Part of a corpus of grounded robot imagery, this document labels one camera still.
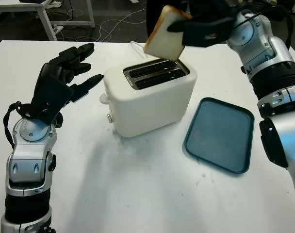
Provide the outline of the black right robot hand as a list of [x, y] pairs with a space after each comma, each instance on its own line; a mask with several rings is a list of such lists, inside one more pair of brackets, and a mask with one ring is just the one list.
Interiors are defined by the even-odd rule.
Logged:
[[198, 32], [203, 26], [231, 17], [231, 9], [238, 0], [189, 0], [191, 19], [172, 23], [169, 32]]

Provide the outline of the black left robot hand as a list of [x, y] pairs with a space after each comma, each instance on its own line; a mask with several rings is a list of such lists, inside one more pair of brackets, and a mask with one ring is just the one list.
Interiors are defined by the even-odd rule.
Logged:
[[70, 47], [42, 66], [34, 89], [30, 116], [47, 125], [54, 124], [56, 128], [62, 126], [60, 110], [87, 95], [104, 78], [102, 74], [97, 74], [81, 84], [69, 86], [75, 76], [91, 69], [91, 64], [84, 63], [84, 60], [94, 52], [94, 48], [93, 43]]

